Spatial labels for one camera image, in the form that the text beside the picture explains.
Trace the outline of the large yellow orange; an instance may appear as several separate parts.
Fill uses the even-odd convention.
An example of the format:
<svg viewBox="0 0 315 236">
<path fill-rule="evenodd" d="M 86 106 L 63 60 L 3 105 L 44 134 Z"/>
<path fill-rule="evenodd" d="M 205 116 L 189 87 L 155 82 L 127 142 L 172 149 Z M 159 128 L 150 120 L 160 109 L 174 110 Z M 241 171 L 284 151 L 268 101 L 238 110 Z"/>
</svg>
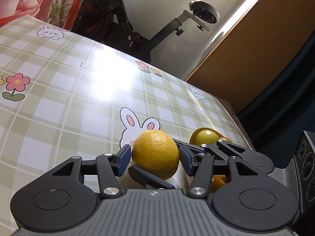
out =
<svg viewBox="0 0 315 236">
<path fill-rule="evenodd" d="M 175 141 L 163 131 L 147 130 L 133 144 L 132 163 L 167 180 L 178 169 L 179 150 Z"/>
</svg>

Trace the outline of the green apple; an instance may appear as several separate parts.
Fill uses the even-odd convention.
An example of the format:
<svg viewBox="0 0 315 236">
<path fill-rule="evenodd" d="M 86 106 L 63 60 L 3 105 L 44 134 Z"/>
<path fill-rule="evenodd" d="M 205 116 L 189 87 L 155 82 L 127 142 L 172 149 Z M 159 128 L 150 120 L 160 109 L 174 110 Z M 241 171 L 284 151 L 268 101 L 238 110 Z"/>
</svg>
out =
<svg viewBox="0 0 315 236">
<path fill-rule="evenodd" d="M 201 131 L 203 131 L 203 128 L 198 128 L 192 132 L 190 139 L 189 139 L 190 144 L 195 144 L 195 138 Z"/>
</svg>

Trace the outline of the dark orange with stem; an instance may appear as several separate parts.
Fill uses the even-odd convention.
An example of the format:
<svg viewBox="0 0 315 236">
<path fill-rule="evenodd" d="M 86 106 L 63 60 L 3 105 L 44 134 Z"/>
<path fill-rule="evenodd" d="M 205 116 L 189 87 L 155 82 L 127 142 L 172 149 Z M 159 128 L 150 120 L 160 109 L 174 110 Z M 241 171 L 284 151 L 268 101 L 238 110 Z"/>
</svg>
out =
<svg viewBox="0 0 315 236">
<path fill-rule="evenodd" d="M 210 192 L 216 192 L 222 186 L 227 184 L 227 178 L 225 175 L 213 175 L 211 181 Z"/>
</svg>

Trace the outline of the yellow-green apple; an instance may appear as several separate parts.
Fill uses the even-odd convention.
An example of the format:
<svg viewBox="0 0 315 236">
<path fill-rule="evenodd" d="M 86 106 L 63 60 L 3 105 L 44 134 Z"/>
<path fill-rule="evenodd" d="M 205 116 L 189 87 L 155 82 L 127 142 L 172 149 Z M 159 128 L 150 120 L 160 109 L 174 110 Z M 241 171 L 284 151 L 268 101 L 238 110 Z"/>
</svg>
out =
<svg viewBox="0 0 315 236">
<path fill-rule="evenodd" d="M 196 136 L 195 144 L 198 146 L 201 144 L 214 144 L 218 139 L 219 136 L 214 131 L 205 129 Z"/>
</svg>

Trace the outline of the brownish orange on plate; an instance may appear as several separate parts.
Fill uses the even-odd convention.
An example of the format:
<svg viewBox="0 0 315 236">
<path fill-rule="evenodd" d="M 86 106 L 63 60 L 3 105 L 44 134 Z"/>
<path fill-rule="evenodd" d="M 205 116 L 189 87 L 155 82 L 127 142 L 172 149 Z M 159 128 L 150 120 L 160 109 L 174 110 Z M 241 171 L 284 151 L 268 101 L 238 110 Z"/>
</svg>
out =
<svg viewBox="0 0 315 236">
<path fill-rule="evenodd" d="M 220 138 L 218 139 L 218 141 L 226 141 L 226 142 L 232 143 L 232 141 L 231 141 L 229 138 L 227 138 L 227 137 L 220 137 Z"/>
</svg>

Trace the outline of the green plaid tablecloth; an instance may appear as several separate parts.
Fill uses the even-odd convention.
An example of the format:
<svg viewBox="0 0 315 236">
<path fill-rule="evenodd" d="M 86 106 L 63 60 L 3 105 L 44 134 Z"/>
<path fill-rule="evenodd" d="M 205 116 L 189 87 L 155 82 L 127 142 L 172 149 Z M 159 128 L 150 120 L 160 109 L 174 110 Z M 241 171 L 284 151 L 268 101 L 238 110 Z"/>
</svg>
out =
<svg viewBox="0 0 315 236">
<path fill-rule="evenodd" d="M 132 56 L 31 16 L 1 27 L 1 235 L 12 196 L 73 156 L 116 153 L 146 129 L 211 128 L 249 147 L 231 106 Z"/>
</svg>

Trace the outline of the brown wooden door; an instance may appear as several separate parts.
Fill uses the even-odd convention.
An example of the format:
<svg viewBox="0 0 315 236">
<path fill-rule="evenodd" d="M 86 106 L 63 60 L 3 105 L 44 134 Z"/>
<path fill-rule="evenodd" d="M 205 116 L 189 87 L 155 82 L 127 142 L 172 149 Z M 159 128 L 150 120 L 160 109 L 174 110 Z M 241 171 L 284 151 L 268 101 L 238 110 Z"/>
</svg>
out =
<svg viewBox="0 0 315 236">
<path fill-rule="evenodd" d="M 259 0 L 187 82 L 243 110 L 291 62 L 314 31 L 314 0 Z"/>
</svg>

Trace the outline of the black exercise bike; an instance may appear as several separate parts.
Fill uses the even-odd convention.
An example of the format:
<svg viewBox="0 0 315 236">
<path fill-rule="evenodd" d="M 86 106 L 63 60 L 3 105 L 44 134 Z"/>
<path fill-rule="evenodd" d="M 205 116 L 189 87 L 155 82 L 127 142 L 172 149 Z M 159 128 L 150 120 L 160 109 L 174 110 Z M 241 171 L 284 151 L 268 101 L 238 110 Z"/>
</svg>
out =
<svg viewBox="0 0 315 236">
<path fill-rule="evenodd" d="M 170 35 L 181 36 L 183 24 L 196 23 L 210 31 L 220 13 L 203 0 L 191 1 L 188 9 L 172 17 L 165 2 L 149 0 L 83 0 L 72 32 L 104 43 L 139 60 L 151 62 L 151 52 Z"/>
</svg>

